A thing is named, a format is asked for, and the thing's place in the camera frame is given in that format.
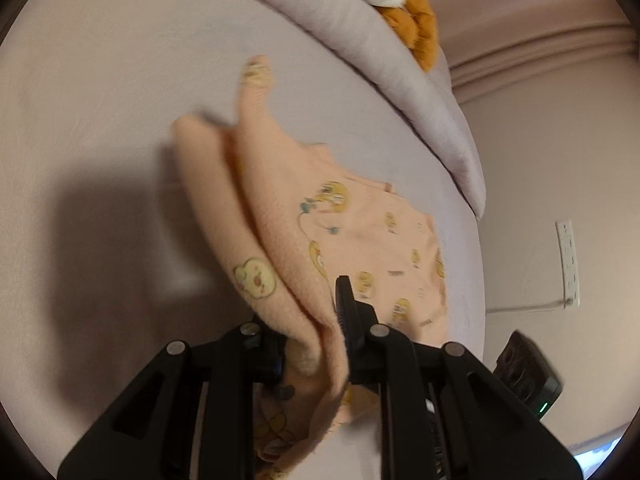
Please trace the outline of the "peach printed baby garment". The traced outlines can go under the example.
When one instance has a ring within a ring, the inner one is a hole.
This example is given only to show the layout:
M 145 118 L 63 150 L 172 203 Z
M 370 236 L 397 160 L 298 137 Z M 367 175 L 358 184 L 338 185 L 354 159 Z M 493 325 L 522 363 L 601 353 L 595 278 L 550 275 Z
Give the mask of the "peach printed baby garment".
M 285 339 L 280 382 L 259 390 L 254 448 L 262 479 L 285 478 L 333 427 L 372 408 L 349 385 L 335 282 L 411 340 L 449 337 L 445 269 L 433 219 L 387 183 L 351 174 L 327 146 L 296 141 L 268 110 L 265 58 L 244 67 L 238 123 L 175 121 L 178 165 L 198 225 L 240 296 Z

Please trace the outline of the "black device green light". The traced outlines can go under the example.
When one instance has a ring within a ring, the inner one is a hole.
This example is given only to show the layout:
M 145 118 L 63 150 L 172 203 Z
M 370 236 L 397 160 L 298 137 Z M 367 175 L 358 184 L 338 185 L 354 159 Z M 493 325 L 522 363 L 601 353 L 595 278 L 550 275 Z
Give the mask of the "black device green light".
M 538 419 L 548 413 L 563 391 L 563 382 L 539 347 L 514 330 L 499 354 L 494 375 Z

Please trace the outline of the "white power strip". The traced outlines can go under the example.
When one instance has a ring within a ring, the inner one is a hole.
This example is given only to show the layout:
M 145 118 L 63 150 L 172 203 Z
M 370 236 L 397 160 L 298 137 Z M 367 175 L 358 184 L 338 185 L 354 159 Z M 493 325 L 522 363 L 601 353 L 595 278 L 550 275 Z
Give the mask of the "white power strip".
M 572 222 L 570 220 L 557 221 L 555 222 L 555 229 L 560 250 L 564 308 L 578 308 L 580 305 L 580 287 Z

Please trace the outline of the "mauve folded duvet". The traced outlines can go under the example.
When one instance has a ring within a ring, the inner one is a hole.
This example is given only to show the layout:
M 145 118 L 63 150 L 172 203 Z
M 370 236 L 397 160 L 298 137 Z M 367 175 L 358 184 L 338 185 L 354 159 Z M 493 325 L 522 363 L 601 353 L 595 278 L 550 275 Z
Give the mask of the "mauve folded duvet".
M 474 214 L 484 214 L 480 155 L 450 84 L 421 70 L 380 14 L 362 0 L 262 1 L 372 82 L 450 172 Z

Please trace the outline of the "orange plush goose feet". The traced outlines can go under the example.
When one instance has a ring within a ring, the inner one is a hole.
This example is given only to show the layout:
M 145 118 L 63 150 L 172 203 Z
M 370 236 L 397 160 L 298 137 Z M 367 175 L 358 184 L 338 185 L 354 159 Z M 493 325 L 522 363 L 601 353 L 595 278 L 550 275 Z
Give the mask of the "orange plush goose feet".
M 399 8 L 376 10 L 399 40 L 409 49 L 424 72 L 437 62 L 439 39 L 437 18 L 428 0 L 405 0 Z

